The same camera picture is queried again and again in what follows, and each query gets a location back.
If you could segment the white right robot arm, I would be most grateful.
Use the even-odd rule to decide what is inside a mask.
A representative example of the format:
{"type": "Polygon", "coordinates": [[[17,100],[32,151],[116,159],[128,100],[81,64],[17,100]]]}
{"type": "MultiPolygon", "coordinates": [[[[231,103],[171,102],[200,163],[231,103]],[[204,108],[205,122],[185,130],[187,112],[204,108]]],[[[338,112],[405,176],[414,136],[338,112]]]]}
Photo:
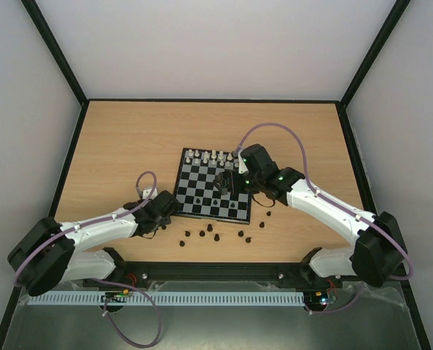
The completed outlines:
{"type": "Polygon", "coordinates": [[[374,214],[351,206],[313,185],[306,172],[279,168],[267,150],[254,144],[238,153],[239,167],[218,174],[214,184],[221,194],[263,193],[272,201],[298,209],[333,229],[349,247],[320,248],[301,267],[306,284],[315,286],[330,276],[356,276],[380,287],[399,279],[395,271],[405,249],[394,240],[400,233],[396,218],[384,211],[374,214]]]}

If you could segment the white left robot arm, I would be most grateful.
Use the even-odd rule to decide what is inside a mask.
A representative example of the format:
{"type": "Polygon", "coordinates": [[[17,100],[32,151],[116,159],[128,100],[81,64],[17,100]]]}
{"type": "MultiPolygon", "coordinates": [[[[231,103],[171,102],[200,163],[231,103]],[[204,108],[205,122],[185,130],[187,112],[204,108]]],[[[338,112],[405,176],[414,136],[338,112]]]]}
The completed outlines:
{"type": "Polygon", "coordinates": [[[177,199],[164,190],[150,201],[129,202],[116,211],[79,222],[39,220],[9,253],[7,261],[15,282],[30,296],[39,296],[64,281],[119,280],[124,261],[104,244],[144,236],[171,222],[179,209],[177,199]]]}

